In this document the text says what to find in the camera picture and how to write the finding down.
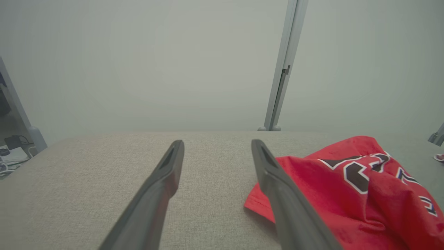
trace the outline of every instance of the black cable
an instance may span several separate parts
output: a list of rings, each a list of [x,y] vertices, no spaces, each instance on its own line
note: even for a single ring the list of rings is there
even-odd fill
[[[24,137],[23,135],[19,135],[19,137],[23,137],[26,140],[26,143],[29,143],[28,139],[26,137]]]
[[[20,140],[20,142],[21,142],[22,144],[24,144],[24,145],[34,144],[34,143],[29,142],[29,140],[28,140],[26,137],[24,137],[23,135],[19,135],[18,137],[23,137],[23,138],[25,138],[26,142]]]

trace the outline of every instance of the red shirt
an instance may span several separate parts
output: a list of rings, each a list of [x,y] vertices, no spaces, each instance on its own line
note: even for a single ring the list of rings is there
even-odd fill
[[[444,249],[437,203],[374,138],[276,159],[345,249]],[[258,184],[245,207],[274,222]]]

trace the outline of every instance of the gray fabric surface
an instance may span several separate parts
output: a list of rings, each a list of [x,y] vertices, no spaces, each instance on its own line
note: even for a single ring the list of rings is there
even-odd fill
[[[81,137],[44,150],[0,181],[0,249],[95,249],[162,155],[185,142],[163,249],[279,249],[274,225],[243,208],[256,183],[250,143],[303,157],[353,135],[296,132],[121,133]],[[442,149],[423,139],[375,136],[441,207]]]

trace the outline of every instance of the red jersey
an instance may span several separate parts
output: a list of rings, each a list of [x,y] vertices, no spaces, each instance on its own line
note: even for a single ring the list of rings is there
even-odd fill
[[[444,249],[437,203],[374,138],[276,159],[345,249]],[[258,184],[245,207],[274,222]]]

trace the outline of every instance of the white wall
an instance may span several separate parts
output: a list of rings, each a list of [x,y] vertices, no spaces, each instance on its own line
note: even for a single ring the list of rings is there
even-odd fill
[[[50,145],[110,131],[257,130],[286,0],[3,0],[0,56]]]
[[[426,139],[443,94],[444,1],[310,0],[278,124]]]

